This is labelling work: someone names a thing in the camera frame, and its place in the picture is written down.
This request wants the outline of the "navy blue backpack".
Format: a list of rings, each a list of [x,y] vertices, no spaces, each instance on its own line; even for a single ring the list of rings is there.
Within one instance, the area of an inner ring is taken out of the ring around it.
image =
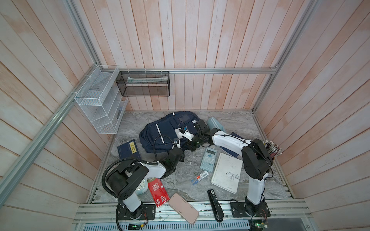
[[[194,123],[200,118],[191,111],[179,111],[147,124],[139,133],[139,140],[147,153],[163,153],[172,149],[172,141],[177,138],[176,129],[187,127],[191,134],[198,132]]]

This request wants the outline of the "blue book with yellow label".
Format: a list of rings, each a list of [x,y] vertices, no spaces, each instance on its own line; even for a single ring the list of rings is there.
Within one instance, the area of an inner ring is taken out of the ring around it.
[[[241,138],[228,135],[226,133],[220,136],[214,136],[214,138],[215,140],[217,138],[217,145],[238,154],[238,156],[240,157],[242,157],[242,149],[245,146],[249,145],[249,142],[247,142],[247,140],[243,140]]]

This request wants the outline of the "white Crusoe book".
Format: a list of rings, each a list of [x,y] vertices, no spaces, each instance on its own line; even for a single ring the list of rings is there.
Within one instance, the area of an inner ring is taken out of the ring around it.
[[[242,160],[221,153],[211,178],[211,184],[236,194],[241,178],[242,164]]]

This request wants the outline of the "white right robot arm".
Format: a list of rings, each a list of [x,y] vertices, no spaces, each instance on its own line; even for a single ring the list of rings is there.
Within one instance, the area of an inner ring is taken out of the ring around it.
[[[194,131],[183,126],[177,132],[188,139],[188,148],[195,151],[204,143],[224,147],[242,157],[245,172],[249,176],[249,190],[246,203],[255,207],[264,201],[266,179],[272,172],[274,155],[260,139],[245,140],[223,132],[218,128],[210,129],[203,120],[193,124]]]

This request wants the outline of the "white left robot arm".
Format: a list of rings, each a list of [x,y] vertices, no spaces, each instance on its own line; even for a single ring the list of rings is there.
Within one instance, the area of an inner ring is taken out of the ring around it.
[[[119,205],[135,213],[142,202],[135,193],[140,183],[146,178],[164,179],[175,172],[184,151],[173,147],[168,156],[161,161],[148,162],[141,159],[125,158],[109,165],[102,175],[102,186]]]

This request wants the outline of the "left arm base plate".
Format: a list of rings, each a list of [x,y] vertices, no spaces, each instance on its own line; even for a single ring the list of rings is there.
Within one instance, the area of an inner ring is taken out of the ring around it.
[[[145,220],[154,219],[156,213],[156,206],[154,204],[142,204],[136,211],[131,212],[127,207],[118,204],[116,209],[117,220]]]

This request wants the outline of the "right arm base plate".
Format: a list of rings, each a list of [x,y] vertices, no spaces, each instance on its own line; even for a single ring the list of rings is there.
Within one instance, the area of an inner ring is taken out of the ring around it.
[[[271,213],[265,199],[259,204],[254,205],[250,202],[237,202],[236,200],[231,200],[230,208],[232,216],[234,218],[244,218],[244,217],[270,217]]]

